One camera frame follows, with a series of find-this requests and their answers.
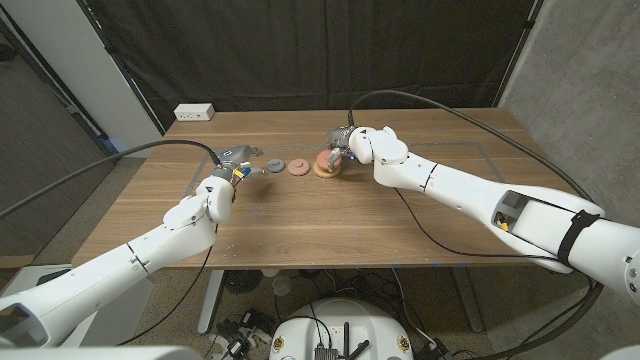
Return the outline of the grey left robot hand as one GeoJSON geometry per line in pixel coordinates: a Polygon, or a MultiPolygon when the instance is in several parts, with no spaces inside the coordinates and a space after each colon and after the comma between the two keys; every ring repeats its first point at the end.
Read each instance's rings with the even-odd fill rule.
{"type": "Polygon", "coordinates": [[[252,157],[260,157],[263,151],[257,147],[240,145],[223,151],[219,155],[220,164],[214,167],[212,176],[223,178],[229,182],[245,178],[266,176],[266,172],[250,162],[252,157]]]}

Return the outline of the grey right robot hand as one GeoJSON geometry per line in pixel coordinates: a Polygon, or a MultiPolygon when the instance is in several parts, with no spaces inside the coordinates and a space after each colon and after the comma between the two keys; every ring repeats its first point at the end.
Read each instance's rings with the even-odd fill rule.
{"type": "Polygon", "coordinates": [[[329,172],[332,172],[338,166],[338,161],[349,152],[349,140],[354,130],[354,126],[343,126],[326,133],[326,146],[330,150],[327,157],[329,172]]]}

